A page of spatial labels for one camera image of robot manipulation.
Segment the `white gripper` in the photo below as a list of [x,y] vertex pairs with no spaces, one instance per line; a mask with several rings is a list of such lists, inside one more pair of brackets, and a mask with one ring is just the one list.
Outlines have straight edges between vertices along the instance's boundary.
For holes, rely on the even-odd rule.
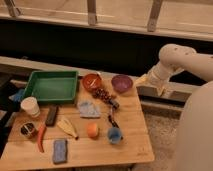
[[141,86],[148,81],[150,84],[159,87],[157,89],[157,94],[161,97],[166,91],[166,87],[163,85],[169,81],[172,75],[173,70],[170,67],[164,66],[162,63],[157,63],[148,71],[147,75],[143,74],[141,77],[136,79],[134,86]]

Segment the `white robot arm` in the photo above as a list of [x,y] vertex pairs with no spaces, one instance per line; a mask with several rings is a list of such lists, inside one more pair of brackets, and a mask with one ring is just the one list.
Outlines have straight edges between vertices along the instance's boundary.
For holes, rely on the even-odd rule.
[[[201,86],[170,81],[187,71],[205,81]],[[165,91],[189,91],[180,115],[171,171],[213,171],[213,54],[198,53],[194,48],[166,44],[159,61],[139,77],[136,86],[149,85],[157,96]]]

